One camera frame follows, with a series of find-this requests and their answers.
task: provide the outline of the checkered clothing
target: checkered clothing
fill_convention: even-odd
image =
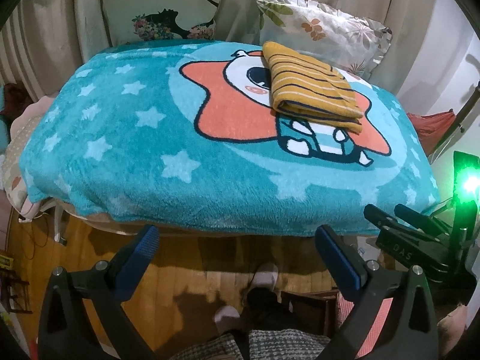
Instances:
[[[249,333],[250,360],[310,360],[315,359],[329,342],[328,337],[303,333],[299,330],[261,331]],[[231,334],[195,345],[173,356],[170,360],[243,360]]]

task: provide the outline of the fleece blanket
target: fleece blanket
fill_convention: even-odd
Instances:
[[[374,234],[368,203],[423,211],[439,200],[396,98],[340,71],[357,92],[362,133],[270,108],[258,46],[160,40],[97,54],[65,84],[20,168],[32,202],[81,215],[208,231]]]

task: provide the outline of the black pants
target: black pants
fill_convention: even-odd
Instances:
[[[250,313],[249,330],[304,330],[297,315],[277,302],[277,296],[267,288],[253,288],[247,294],[247,306]],[[248,333],[231,330],[244,360],[250,360]]]

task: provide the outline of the pink cheek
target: pink cheek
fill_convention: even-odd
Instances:
[[[245,87],[246,90],[248,90],[249,92],[252,92],[252,93],[255,93],[256,95],[265,95],[268,93],[268,91],[266,91],[265,89],[262,89],[262,88],[258,88],[258,87],[255,87],[255,86],[246,86]]]

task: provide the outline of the yellow striped cloth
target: yellow striped cloth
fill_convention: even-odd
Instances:
[[[273,109],[328,126],[362,131],[355,92],[329,64],[275,42],[263,45],[272,75]]]

